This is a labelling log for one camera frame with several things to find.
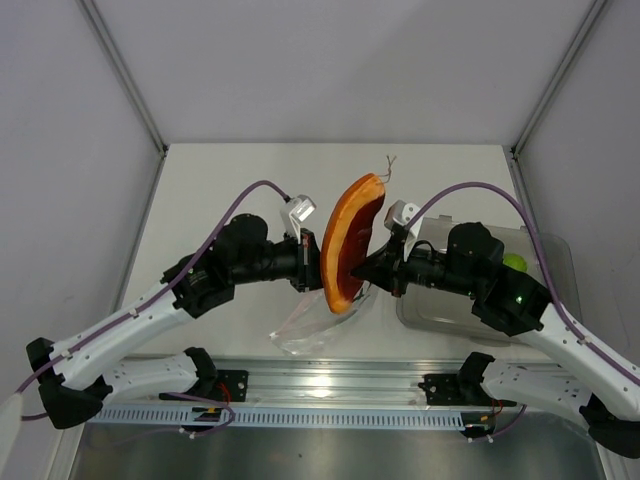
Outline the red meat slice toy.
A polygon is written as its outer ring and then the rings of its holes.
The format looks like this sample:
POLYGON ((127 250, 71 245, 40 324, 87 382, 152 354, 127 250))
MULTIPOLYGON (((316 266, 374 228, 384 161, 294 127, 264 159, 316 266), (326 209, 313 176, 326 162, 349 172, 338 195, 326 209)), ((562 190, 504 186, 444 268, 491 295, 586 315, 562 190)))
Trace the red meat slice toy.
POLYGON ((396 158, 387 158, 387 172, 368 173, 354 182, 334 206, 322 241, 320 272, 329 310, 343 314, 351 308, 364 281, 352 271, 367 256, 373 222, 381 210, 386 183, 396 158))

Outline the green round fruit toy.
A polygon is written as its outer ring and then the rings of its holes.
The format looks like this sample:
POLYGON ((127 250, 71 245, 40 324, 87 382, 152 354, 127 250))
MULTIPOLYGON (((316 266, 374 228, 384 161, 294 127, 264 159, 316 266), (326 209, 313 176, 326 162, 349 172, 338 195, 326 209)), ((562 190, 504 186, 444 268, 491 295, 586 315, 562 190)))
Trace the green round fruit toy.
POLYGON ((516 253, 505 253, 503 264, 518 272, 526 273, 528 271, 527 261, 516 253))

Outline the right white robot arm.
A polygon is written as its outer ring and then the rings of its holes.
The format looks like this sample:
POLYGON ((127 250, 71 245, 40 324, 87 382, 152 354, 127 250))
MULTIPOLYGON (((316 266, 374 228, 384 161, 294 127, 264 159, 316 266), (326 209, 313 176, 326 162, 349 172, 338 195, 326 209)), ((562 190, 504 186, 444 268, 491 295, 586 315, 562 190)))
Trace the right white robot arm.
POLYGON ((456 374, 463 404, 502 400, 545 410, 584 428, 604 448, 638 458, 639 376, 630 363, 554 303, 544 285, 505 265, 503 243, 481 223, 454 226, 444 252, 416 246, 405 255, 405 237, 394 227, 353 276, 395 297, 410 284, 465 295, 483 324, 541 351, 572 376, 561 380, 473 352, 456 374))

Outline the clear pink zip bag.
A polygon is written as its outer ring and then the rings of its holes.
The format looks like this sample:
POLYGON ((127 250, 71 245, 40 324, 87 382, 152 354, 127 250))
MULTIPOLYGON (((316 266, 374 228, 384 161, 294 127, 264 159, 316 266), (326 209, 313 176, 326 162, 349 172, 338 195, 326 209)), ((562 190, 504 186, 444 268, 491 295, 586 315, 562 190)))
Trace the clear pink zip bag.
POLYGON ((373 309, 379 289, 365 282, 346 312, 332 313, 323 291, 303 295, 287 320, 269 335, 270 342, 286 355, 310 356, 344 337, 373 309))

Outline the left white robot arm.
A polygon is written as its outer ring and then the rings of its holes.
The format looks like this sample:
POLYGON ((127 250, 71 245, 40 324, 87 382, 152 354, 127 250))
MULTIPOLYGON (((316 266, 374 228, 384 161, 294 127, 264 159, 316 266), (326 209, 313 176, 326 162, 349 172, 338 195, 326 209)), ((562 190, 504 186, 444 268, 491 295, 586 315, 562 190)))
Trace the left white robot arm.
POLYGON ((30 342, 27 356, 52 425, 58 430, 78 426, 111 402, 212 396, 218 371, 203 348, 156 360, 126 358, 160 334, 232 301, 238 285, 286 280, 298 292, 320 289, 314 233, 303 228, 277 243, 267 234, 261 217, 237 215, 129 306, 66 340, 30 342))

